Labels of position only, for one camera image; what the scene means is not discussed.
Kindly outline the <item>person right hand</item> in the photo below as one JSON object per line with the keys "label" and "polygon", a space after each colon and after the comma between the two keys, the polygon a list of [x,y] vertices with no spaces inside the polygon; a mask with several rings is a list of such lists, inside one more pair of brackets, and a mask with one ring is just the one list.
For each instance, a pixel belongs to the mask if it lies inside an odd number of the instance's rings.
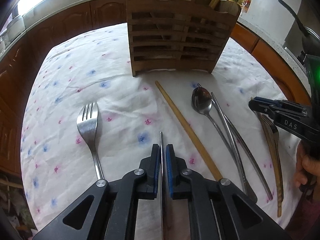
{"label": "person right hand", "polygon": [[298,144],[296,158],[296,171],[293,175],[295,186],[300,187],[307,184],[307,173],[315,176],[319,181],[319,160],[310,157],[303,141]]}

